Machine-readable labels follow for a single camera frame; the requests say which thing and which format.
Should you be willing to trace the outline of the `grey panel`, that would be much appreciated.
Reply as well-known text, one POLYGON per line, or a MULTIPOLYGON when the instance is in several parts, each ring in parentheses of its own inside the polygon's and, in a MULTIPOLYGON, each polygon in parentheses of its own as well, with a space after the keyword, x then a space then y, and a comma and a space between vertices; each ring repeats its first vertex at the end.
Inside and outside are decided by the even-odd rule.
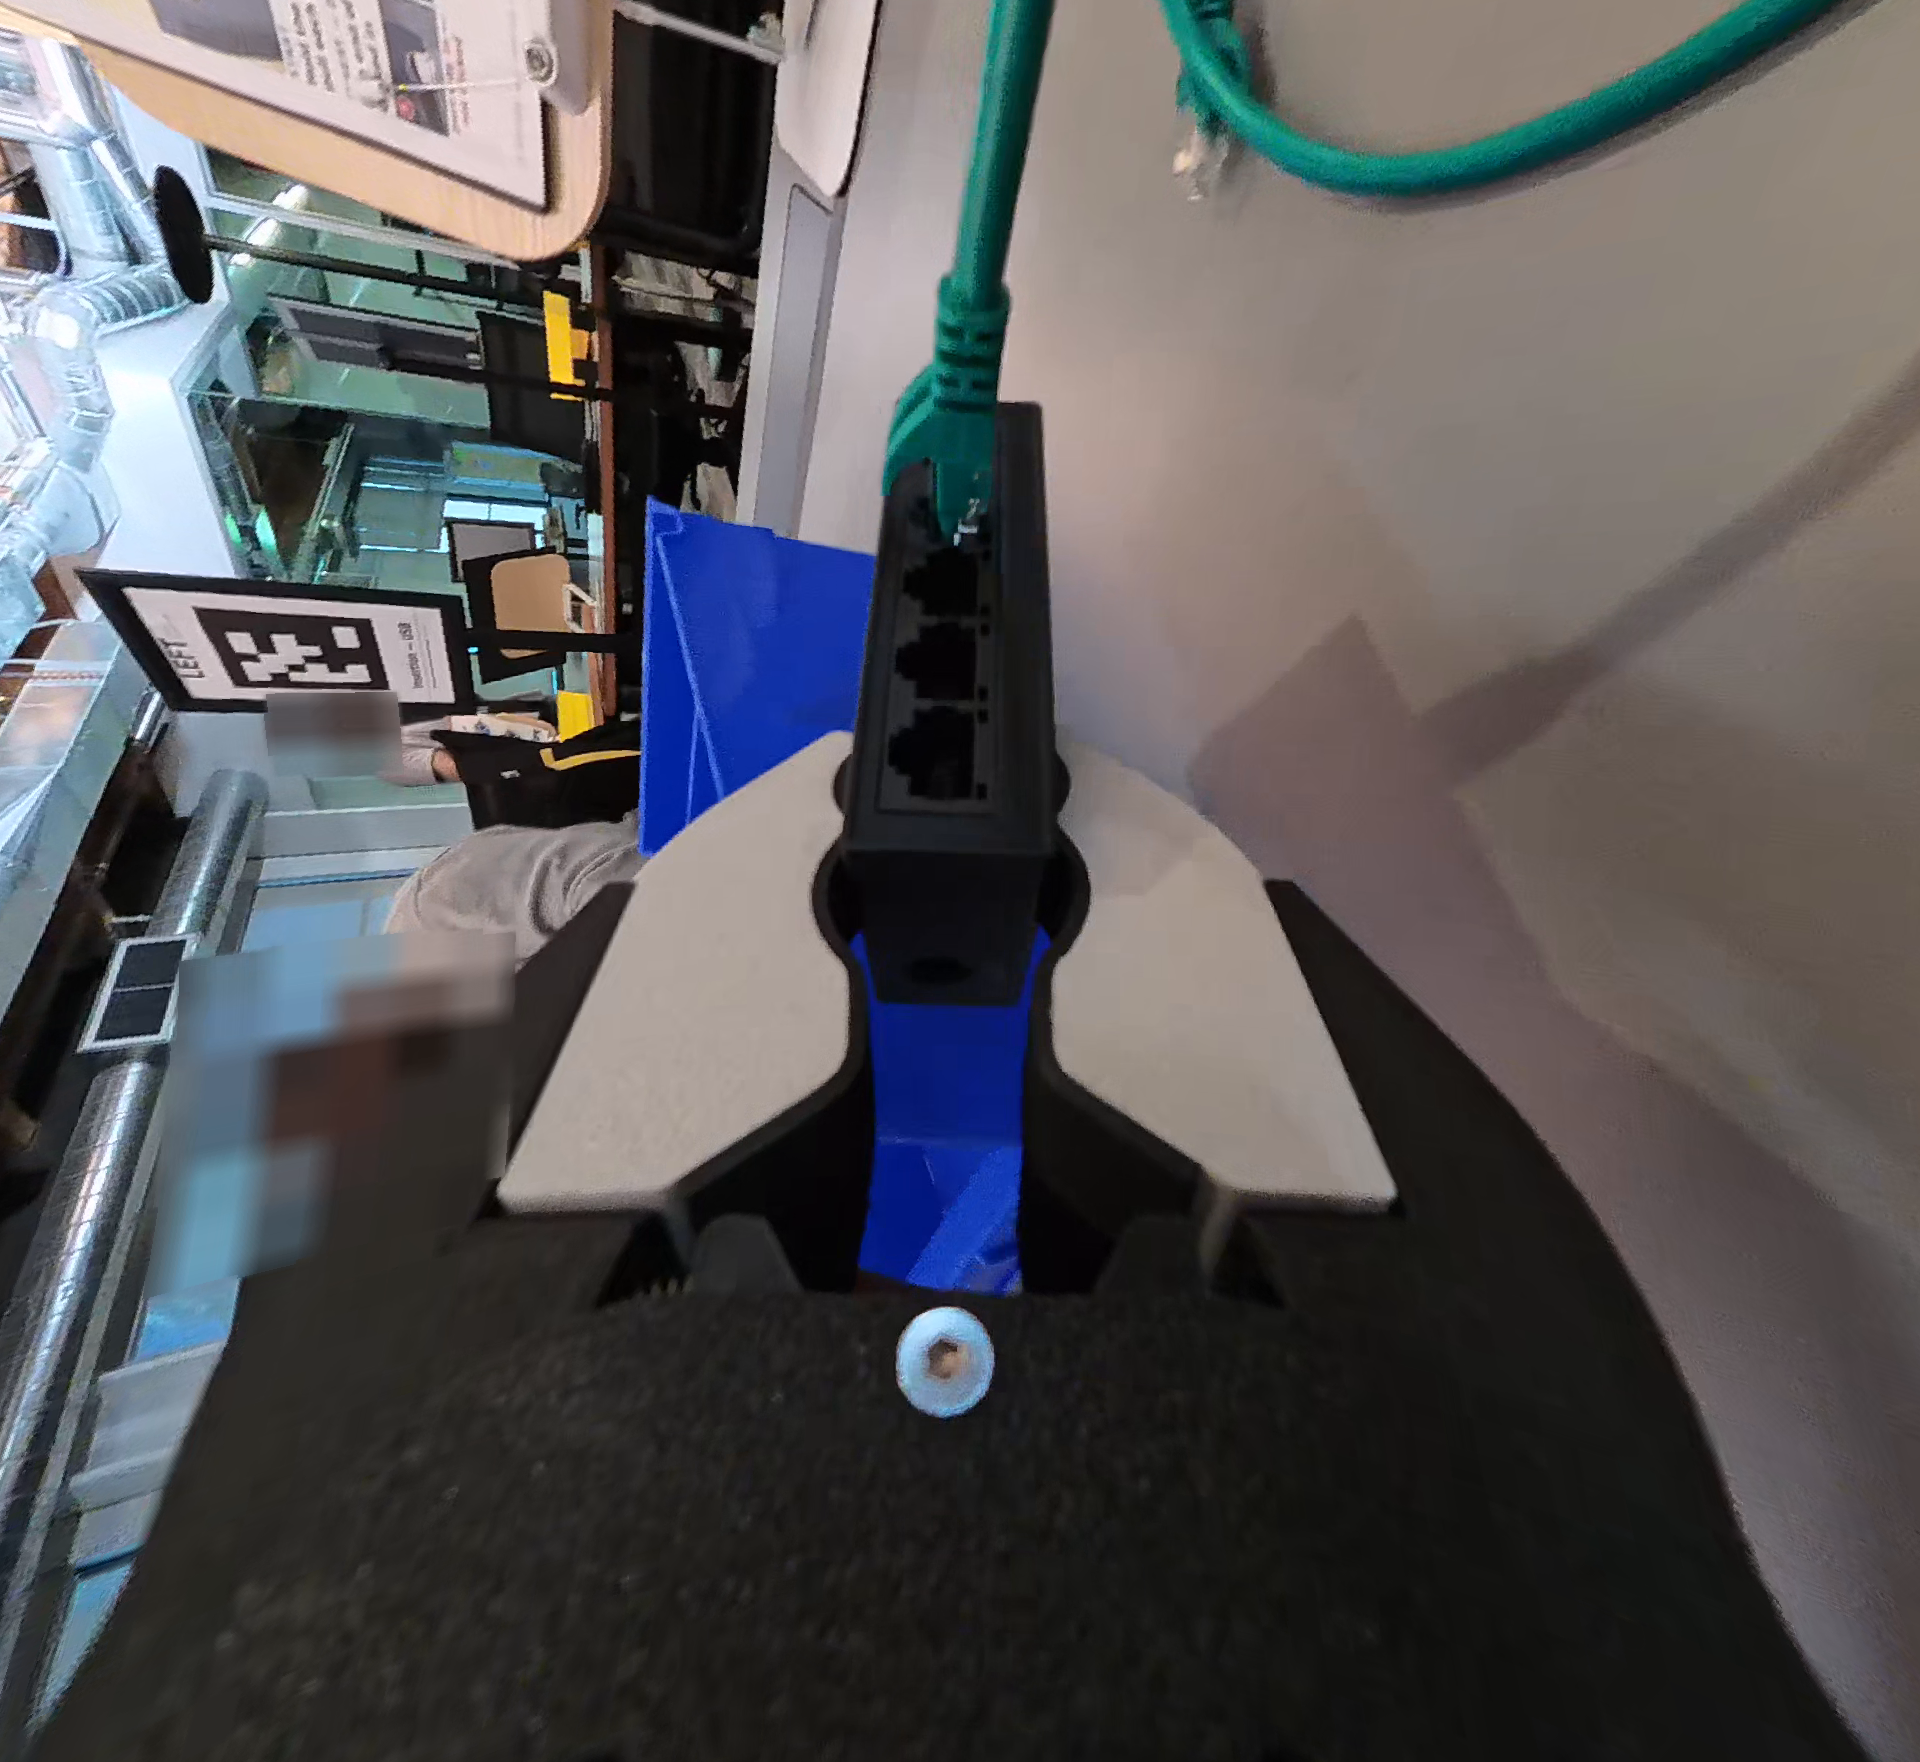
POLYGON ((845 207, 802 174, 770 176, 735 517, 801 531, 828 351, 845 207))

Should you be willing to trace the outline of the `blue plastic bin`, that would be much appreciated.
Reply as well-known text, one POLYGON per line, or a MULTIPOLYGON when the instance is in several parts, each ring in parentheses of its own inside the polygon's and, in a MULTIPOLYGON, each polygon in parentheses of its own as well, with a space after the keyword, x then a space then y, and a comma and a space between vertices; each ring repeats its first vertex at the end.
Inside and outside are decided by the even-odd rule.
MULTIPOLYGON (((638 847, 827 734, 848 734, 873 561, 649 503, 638 847)), ((1017 1295, 1023 1060, 1035 933, 1013 1006, 868 999, 876 1156, 863 1270, 1017 1295)))

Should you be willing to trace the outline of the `printed marker tag sign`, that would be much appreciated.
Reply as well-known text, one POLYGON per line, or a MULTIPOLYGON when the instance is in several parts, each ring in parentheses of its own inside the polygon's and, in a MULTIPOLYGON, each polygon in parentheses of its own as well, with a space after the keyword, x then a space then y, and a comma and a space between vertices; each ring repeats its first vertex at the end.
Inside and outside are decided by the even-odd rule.
POLYGON ((174 713, 263 713, 274 694, 386 694, 407 719, 476 702, 456 595, 106 569, 79 583, 174 713))

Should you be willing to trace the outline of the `wooden chair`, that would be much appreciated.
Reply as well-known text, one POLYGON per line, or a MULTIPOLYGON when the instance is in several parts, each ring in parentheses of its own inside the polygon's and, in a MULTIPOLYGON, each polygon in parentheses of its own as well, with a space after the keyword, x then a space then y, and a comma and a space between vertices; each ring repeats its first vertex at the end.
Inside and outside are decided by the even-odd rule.
POLYGON ((493 554, 464 565, 468 645, 474 679, 483 689, 534 673, 559 673, 572 657, 586 668, 589 689, 613 694, 611 647, 589 645, 611 635, 598 601, 574 583, 559 551, 493 554))

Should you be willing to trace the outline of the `wooden board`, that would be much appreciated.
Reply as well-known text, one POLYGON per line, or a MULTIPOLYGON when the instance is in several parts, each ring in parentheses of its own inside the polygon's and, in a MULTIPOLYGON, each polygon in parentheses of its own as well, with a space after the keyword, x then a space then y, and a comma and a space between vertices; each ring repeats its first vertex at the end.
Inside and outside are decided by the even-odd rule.
POLYGON ((114 91, 157 122, 205 149, 348 197, 457 244, 510 259, 569 251, 589 235, 611 170, 611 0, 589 0, 589 110, 565 115, 547 137, 549 192, 537 209, 476 190, 429 165, 350 138, 248 99, 184 80, 155 65, 52 28, 11 5, 4 25, 73 45, 114 91))

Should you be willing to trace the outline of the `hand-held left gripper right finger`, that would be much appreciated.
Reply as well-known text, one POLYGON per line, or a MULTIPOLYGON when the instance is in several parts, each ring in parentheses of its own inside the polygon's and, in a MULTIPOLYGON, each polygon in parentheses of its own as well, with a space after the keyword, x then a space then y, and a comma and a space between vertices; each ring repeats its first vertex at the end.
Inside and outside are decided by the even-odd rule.
POLYGON ((1213 821, 1065 751, 1025 1048, 1025 1288, 1091 1295, 1139 1225, 1213 1275, 1247 1217, 1399 1191, 1260 872, 1213 821))

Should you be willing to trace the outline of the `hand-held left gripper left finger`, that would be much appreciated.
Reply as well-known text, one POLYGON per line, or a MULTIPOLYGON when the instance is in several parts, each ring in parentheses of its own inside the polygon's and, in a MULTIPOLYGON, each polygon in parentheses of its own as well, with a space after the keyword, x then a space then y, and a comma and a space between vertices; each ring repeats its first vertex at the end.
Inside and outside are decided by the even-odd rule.
POLYGON ((868 1222, 868 987, 835 922, 843 832, 828 731, 608 886, 521 972, 516 1219, 640 1223, 691 1263, 756 1219, 798 1286, 847 1295, 868 1222))

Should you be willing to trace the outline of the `black bag with yellow stripe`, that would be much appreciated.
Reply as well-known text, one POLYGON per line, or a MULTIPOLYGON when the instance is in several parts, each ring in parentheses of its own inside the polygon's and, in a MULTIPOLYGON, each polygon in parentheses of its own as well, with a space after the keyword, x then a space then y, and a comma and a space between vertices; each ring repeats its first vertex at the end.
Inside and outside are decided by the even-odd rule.
POLYGON ((616 719, 565 739, 434 727, 468 792, 474 831, 554 831, 638 812, 642 724, 616 719))

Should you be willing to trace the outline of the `black network switch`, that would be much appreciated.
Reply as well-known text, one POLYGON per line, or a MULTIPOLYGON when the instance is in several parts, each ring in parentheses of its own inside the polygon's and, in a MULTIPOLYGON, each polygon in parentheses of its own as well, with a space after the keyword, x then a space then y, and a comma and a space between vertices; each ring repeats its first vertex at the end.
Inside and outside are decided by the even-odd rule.
POLYGON ((881 512, 835 880, 876 999, 1014 1006, 1065 880, 1043 413, 996 409, 988 499, 927 468, 881 512))

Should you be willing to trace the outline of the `silver ventilation ducts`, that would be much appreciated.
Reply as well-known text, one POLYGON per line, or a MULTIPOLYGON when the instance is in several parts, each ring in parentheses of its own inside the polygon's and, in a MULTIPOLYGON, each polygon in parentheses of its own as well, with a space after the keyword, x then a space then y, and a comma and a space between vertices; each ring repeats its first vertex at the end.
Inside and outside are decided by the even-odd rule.
POLYGON ((4 145, 25 151, 56 265, 4 265, 4 567, 32 578, 117 524, 103 472, 108 337, 174 319, 186 295, 103 87, 76 47, 6 28, 4 145))

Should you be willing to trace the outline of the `metal duct pipe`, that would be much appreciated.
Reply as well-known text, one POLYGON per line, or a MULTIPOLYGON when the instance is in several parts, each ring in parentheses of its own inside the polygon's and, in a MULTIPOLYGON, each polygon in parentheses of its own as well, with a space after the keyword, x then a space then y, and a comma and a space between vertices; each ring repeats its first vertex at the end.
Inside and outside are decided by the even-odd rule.
POLYGON ((265 809, 260 776, 210 777, 146 933, 112 947, 83 1027, 90 1076, 4 1312, 4 1566, 31 1557, 28 1534, 59 1503, 152 1181, 186 967, 220 949, 265 809))

